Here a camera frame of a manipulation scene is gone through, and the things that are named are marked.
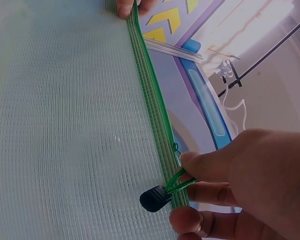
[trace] green fabric edge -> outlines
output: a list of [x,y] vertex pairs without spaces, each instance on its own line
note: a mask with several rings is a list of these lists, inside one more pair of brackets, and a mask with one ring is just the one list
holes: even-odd
[[[127,20],[127,27],[164,180],[168,182],[175,175],[176,169],[180,165],[175,154],[174,135],[168,111],[141,32],[136,2],[133,5],[131,16]],[[186,191],[182,190],[175,193],[171,204],[172,208],[188,206],[189,199]]]

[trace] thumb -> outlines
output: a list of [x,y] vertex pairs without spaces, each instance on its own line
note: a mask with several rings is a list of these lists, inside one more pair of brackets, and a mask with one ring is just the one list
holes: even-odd
[[239,134],[230,144],[217,151],[198,154],[187,152],[180,156],[182,167],[192,177],[205,182],[229,182],[233,160],[267,134],[267,131],[250,129]]

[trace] metal bar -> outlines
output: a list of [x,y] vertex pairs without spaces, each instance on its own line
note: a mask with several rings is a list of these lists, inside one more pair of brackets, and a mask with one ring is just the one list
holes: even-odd
[[[239,76],[238,76],[237,70],[235,69],[235,66],[232,64],[231,61],[229,61],[229,63],[230,63],[231,69],[232,69],[232,71],[233,71],[233,74],[234,74],[235,79],[238,80],[238,79],[239,79]],[[242,84],[241,84],[240,81],[238,81],[238,85],[239,85],[239,87],[242,87]]]
[[[246,70],[238,79],[229,84],[229,89],[235,86],[240,80],[247,76],[252,70],[254,70],[260,63],[262,63],[267,57],[269,57],[275,50],[277,50],[282,44],[284,44],[293,34],[300,29],[300,23],[294,27],[284,38],[281,39],[273,48],[271,48],[263,57],[261,57],[255,64],[253,64],[248,70]],[[218,94],[218,97],[224,95],[226,90],[223,90]]]

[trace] white wall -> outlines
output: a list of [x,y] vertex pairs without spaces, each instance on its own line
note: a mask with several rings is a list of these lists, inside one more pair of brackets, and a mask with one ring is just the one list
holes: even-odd
[[[300,0],[291,13],[300,22]],[[283,36],[282,26],[276,27],[254,47],[233,62],[238,74],[242,74]],[[210,81],[219,93],[225,89],[222,80],[212,75]],[[243,87],[229,91],[226,106],[232,107],[245,99],[247,107],[246,128],[300,131],[300,55],[291,41],[286,42],[259,67],[242,80]],[[243,119],[242,109],[228,112],[238,126]]]

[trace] hand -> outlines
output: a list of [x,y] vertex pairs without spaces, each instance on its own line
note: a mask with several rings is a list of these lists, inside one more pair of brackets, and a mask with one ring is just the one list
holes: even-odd
[[[156,4],[157,0],[141,0],[138,9],[139,15],[144,16],[147,14]],[[120,18],[127,19],[131,13],[134,0],[116,0],[116,9]]]
[[216,152],[180,158],[182,180],[200,180],[187,189],[191,201],[243,211],[177,208],[170,223],[178,240],[300,240],[300,133],[247,130]]

